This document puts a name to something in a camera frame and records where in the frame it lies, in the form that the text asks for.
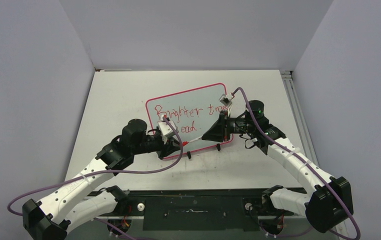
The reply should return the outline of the white whiteboard marker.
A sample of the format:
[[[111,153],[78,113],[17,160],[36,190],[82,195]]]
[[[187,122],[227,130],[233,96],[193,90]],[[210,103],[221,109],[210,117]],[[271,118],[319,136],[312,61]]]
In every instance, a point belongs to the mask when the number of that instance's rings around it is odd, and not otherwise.
[[[187,141],[187,142],[188,142],[188,143],[193,143],[193,142],[199,141],[199,140],[201,140],[201,139],[202,139],[202,136],[199,136],[199,137],[194,138],[194,139],[192,139],[192,140],[189,140],[189,141]]]

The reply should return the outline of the pink framed whiteboard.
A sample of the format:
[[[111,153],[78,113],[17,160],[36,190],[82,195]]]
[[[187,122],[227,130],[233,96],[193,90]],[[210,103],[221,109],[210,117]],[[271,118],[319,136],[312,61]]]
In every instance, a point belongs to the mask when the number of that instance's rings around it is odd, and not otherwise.
[[[149,99],[145,103],[149,124],[154,129],[165,115],[175,123],[183,142],[198,138],[214,124],[220,111],[226,110],[219,101],[226,93],[223,83],[214,83]],[[220,143],[207,140],[191,142],[183,147],[183,154],[216,148],[216,144]]]

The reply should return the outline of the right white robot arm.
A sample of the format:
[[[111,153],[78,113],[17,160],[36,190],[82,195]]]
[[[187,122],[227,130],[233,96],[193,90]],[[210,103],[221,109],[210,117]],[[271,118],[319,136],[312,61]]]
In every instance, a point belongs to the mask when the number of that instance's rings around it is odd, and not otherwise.
[[[334,177],[320,169],[264,115],[264,103],[251,100],[245,111],[230,117],[222,110],[217,121],[201,137],[223,143],[232,135],[248,135],[253,145],[287,170],[305,193],[276,185],[262,195],[261,207],[267,214],[285,210],[306,217],[320,233],[330,231],[354,213],[352,190],[344,177]]]

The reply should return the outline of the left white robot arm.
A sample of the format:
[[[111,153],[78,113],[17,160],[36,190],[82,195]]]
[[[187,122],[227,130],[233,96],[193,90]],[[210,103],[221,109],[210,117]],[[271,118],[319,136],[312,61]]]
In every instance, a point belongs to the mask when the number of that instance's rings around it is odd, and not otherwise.
[[[128,208],[128,195],[111,186],[97,196],[85,199],[101,184],[127,170],[140,154],[157,153],[160,159],[176,151],[183,152],[183,142],[176,124],[164,116],[150,131],[141,119],[132,119],[74,178],[40,200],[30,199],[22,206],[23,227],[34,240],[64,240],[82,224],[113,213],[122,215]]]

